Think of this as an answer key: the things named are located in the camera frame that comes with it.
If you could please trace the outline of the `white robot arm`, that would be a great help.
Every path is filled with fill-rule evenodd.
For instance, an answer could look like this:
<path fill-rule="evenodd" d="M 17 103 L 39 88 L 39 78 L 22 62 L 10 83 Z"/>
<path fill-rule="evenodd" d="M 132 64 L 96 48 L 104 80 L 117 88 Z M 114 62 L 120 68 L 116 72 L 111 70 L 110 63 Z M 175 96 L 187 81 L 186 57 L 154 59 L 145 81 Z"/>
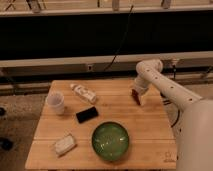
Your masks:
<path fill-rule="evenodd" d="M 182 111 L 176 171 L 213 171 L 213 99 L 204 98 L 164 76 L 159 59 L 136 65 L 135 101 L 155 86 Z"/>

